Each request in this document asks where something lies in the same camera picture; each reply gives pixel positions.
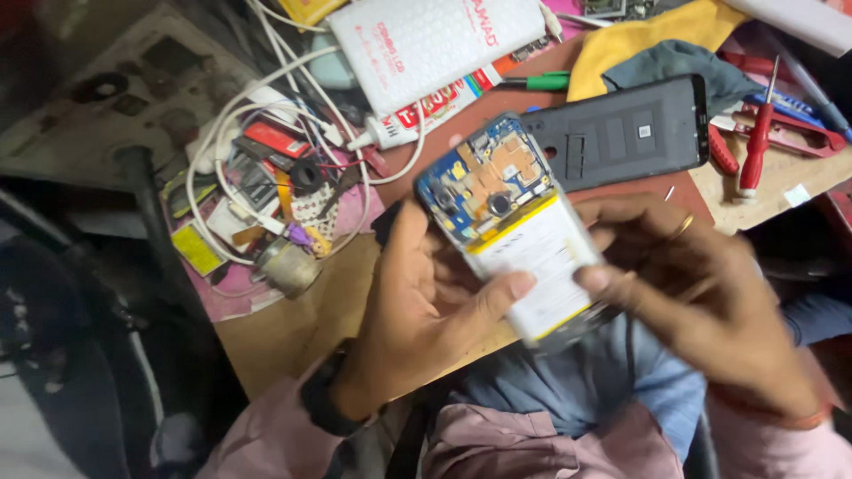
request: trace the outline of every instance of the sleeve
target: sleeve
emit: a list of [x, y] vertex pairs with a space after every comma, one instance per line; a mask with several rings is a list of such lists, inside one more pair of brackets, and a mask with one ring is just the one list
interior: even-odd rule
[[285, 378], [252, 402], [213, 450], [196, 479], [313, 479], [325, 475], [342, 437], [315, 426], [299, 389]]
[[763, 424], [707, 397], [713, 443], [725, 479], [852, 479], [852, 446], [831, 422], [812, 430]]

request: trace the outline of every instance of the blue jeans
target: blue jeans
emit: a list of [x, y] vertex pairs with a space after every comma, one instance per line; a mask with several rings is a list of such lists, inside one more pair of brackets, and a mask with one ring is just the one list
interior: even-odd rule
[[820, 283], [816, 291], [784, 306], [797, 346], [852, 333], [852, 276]]
[[451, 402], [507, 413], [547, 411], [559, 434], [580, 437], [636, 400], [654, 415], [683, 461], [704, 410], [705, 380], [641, 323], [628, 325], [620, 315], [559, 355], [535, 356], [521, 343], [512, 344], [470, 365]]

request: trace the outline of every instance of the pink shirt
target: pink shirt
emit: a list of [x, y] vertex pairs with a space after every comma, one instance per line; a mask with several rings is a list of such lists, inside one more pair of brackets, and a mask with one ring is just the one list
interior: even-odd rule
[[[198, 479], [321, 478], [341, 437], [314, 426], [285, 378], [239, 416]], [[708, 401], [726, 479], [852, 479], [852, 447], [825, 423], [790, 431]], [[650, 412], [631, 404], [609, 428], [557, 436], [548, 413], [440, 411], [423, 462], [425, 479], [674, 479], [683, 470]]]

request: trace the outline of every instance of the white glue tube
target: white glue tube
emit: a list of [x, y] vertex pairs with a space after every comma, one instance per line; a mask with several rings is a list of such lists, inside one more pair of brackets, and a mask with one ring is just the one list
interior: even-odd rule
[[[462, 108], [473, 103], [483, 93], [501, 81], [503, 79], [500, 78], [497, 70], [489, 64], [423, 98], [420, 101], [420, 107], [423, 109], [425, 117], [423, 127], [426, 129], [426, 133], [456, 116], [456, 113], [460, 112]], [[346, 147], [350, 151], [354, 151], [367, 145], [376, 144], [384, 150], [415, 141], [419, 136], [417, 112], [411, 105], [384, 118], [368, 116], [366, 118], [366, 131]]]

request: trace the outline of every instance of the person's lap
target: person's lap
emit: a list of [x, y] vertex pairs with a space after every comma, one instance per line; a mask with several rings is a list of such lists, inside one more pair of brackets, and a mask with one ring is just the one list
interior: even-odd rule
[[698, 372], [669, 354], [641, 323], [629, 326], [621, 315], [559, 355], [533, 356], [515, 343], [482, 358], [450, 399], [507, 413], [547, 411], [556, 431], [571, 437], [605, 424], [636, 400], [684, 460], [704, 393]]

